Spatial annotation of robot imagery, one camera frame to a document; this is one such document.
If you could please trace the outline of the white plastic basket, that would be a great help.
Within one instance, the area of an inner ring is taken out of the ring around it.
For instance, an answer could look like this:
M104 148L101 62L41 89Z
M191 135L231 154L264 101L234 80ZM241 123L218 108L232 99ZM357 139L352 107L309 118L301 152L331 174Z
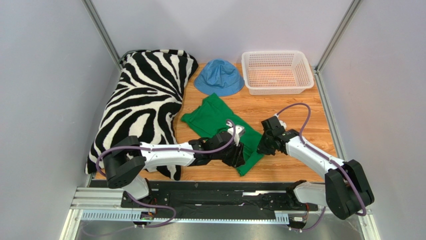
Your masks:
M244 84L251 95L298 95L315 85L305 54L298 50L246 51L241 55Z

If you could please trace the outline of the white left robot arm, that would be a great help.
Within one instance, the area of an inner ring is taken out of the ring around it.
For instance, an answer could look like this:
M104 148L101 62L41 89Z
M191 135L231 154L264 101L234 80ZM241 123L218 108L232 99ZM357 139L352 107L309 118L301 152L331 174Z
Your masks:
M211 138L172 145L149 144L129 136L104 151L99 160L103 162L110 189L123 189L140 200L151 194L148 181L139 175L142 170L170 165L204 166L212 160L220 160L233 168L244 165L244 145L240 141L244 134L245 129L237 125Z

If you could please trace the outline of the blue bucket hat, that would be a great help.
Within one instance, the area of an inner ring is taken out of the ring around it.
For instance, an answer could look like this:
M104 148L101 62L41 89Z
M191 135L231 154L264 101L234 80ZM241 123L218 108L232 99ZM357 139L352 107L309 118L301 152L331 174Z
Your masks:
M218 97L238 93L245 85L236 66L227 60L216 58L209 61L194 80L194 87L206 95Z

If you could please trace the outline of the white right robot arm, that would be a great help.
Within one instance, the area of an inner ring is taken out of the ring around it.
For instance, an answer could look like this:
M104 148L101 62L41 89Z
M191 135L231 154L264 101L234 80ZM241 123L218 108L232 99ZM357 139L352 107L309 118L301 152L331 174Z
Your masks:
M293 157L322 176L324 183L299 180L286 188L289 204L314 204L327 207L339 219L366 213L375 196L362 165L352 159L326 154L311 144L300 132L286 129L276 115L261 122L263 134L257 152L275 155L281 152Z

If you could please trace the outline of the green t shirt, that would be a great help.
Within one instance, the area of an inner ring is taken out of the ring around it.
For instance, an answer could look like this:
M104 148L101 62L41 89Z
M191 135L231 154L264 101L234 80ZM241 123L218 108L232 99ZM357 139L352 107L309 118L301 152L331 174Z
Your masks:
M236 169L241 177L245 176L264 157L263 154L257 152L262 134L236 115L216 94L204 98L199 107L191 113L183 114L180 120L200 137L208 138L225 131L228 128L227 120L244 127L245 134L240 138L240 142L244 145L245 164Z

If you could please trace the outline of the zebra striped pillow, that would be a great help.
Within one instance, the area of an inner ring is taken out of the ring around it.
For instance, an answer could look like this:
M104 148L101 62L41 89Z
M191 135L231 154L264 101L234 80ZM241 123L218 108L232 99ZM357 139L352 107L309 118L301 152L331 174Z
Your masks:
M177 143L174 120L187 84L199 67L178 49L132 50L122 56L119 80L108 99L89 148L84 173L97 172L98 156L128 136L153 145Z

